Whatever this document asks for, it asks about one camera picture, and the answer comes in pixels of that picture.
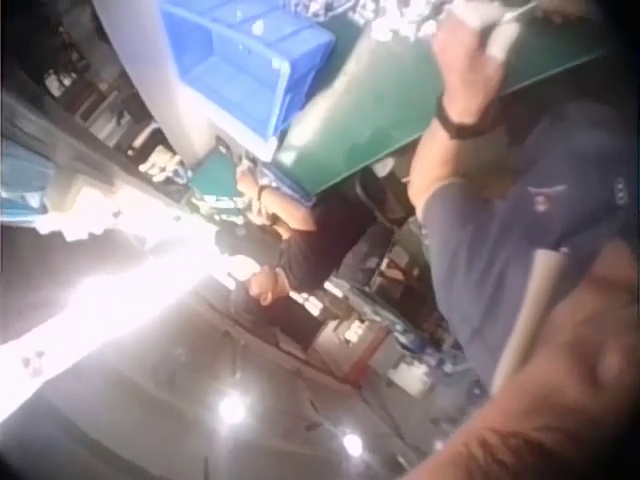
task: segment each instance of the person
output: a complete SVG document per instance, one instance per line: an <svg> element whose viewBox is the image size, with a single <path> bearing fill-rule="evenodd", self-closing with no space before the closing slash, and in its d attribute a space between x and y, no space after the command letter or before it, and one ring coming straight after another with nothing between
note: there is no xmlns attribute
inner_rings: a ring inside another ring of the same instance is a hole
<svg viewBox="0 0 640 480"><path fill-rule="evenodd" d="M640 431L636 420L623 435L640 403L637 137L608 108L569 105L524 144L526 169L507 198L478 200L457 177L464 141L456 125L481 130L508 49L494 43L487 53L487 29L491 43L501 27L473 28L469 13L454 10L434 40L450 123L436 119L425 132L408 189L429 239L439 307L486 384L496 386L531 277L544 263L560 268L538 296L548 304L518 368L405 480L618 478L620 465L603 453L622 439L637 454Z"/></svg>
<svg viewBox="0 0 640 480"><path fill-rule="evenodd" d="M252 217L267 220L282 236L282 244L274 265L262 266L236 287L232 300L236 313L257 314L260 307L273 305L292 291L321 289L336 270L359 283L362 276L358 270L367 270L368 264L375 267L367 263L367 255L377 253L379 246L384 250L391 241L391 229L346 192L333 190L307 208L276 188L260 186L249 170L238 171L237 185L258 205ZM361 240L364 248L354 249ZM348 254L357 261L345 261Z"/></svg>
<svg viewBox="0 0 640 480"><path fill-rule="evenodd" d="M637 307L601 312L551 335L404 480L638 478L639 403Z"/></svg>
<svg viewBox="0 0 640 480"><path fill-rule="evenodd" d="M610 108L567 105L522 146L523 173L507 197L481 200L458 176L457 158L467 138L494 123L519 27L496 27L492 7L471 3L452 9L432 44L444 90L412 160L408 194L429 244L438 308L495 390L548 340L542 326L562 335L637 301L638 145L637 129L628 134ZM536 318L514 354L511 340L527 315Z"/></svg>

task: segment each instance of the blue storage bin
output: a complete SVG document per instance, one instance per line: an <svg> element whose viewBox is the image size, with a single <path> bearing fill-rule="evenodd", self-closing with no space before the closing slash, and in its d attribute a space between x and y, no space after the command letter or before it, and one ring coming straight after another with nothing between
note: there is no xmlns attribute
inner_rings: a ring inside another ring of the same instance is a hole
<svg viewBox="0 0 640 480"><path fill-rule="evenodd" d="M180 78L265 140L304 106L335 42L280 0L163 0L161 15Z"/></svg>

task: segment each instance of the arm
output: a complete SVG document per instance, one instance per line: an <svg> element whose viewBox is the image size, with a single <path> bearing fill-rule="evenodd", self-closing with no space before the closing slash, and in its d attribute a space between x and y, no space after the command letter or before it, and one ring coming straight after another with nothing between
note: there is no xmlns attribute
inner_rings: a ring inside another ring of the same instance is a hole
<svg viewBox="0 0 640 480"><path fill-rule="evenodd" d="M639 348L635 305L591 317L540 348L405 480L582 478L637 413Z"/></svg>
<svg viewBox="0 0 640 480"><path fill-rule="evenodd" d="M278 232L278 234L280 235L280 237L282 237L283 240L287 240L292 233L291 227L289 227L289 225L287 225L280 219L277 219L275 221L275 223L273 224L273 229L276 232Z"/></svg>
<svg viewBox="0 0 640 480"><path fill-rule="evenodd" d="M279 190L266 188L262 192L261 202L268 211L280 217L290 229L306 232L316 230L316 221L311 210Z"/></svg>
<svg viewBox="0 0 640 480"><path fill-rule="evenodd" d="M239 170L236 174L236 181L240 192L252 200L257 200L260 186L250 171ZM260 203L267 211L280 217L293 230L316 230L316 222L311 210L275 188L263 189Z"/></svg>
<svg viewBox="0 0 640 480"><path fill-rule="evenodd" d="M483 31L468 23L474 23L475 18L476 23L488 25L499 18L500 11L480 12L471 20L470 12L449 15L432 43L444 85L444 110L451 121L460 125L477 124L494 101L504 77L503 59L519 31L516 24L501 25L485 43ZM431 194L443 185L459 181L456 170L462 144L451 138L438 120L433 120L422 136L408 185L418 218Z"/></svg>

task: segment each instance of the wall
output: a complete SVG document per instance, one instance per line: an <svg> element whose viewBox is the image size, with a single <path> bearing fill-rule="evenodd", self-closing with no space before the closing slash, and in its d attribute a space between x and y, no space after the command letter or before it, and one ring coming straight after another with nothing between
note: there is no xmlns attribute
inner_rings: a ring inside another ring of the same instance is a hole
<svg viewBox="0 0 640 480"><path fill-rule="evenodd" d="M162 28L158 0L94 0L120 61L167 139L189 165L213 147L202 103L182 85Z"/></svg>

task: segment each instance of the black watch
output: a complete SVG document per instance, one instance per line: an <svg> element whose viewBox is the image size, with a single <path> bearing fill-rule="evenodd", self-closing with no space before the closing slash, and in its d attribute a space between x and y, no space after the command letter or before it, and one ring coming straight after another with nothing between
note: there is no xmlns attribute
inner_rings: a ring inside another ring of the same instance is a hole
<svg viewBox="0 0 640 480"><path fill-rule="evenodd" d="M440 95L436 104L436 119L438 119L442 128L444 128L454 140L469 140L471 138L482 137L493 130L496 124L494 121L496 117L495 109L490 108L489 110L488 115L483 115L482 118L474 124L455 123L444 109L442 95Z"/></svg>

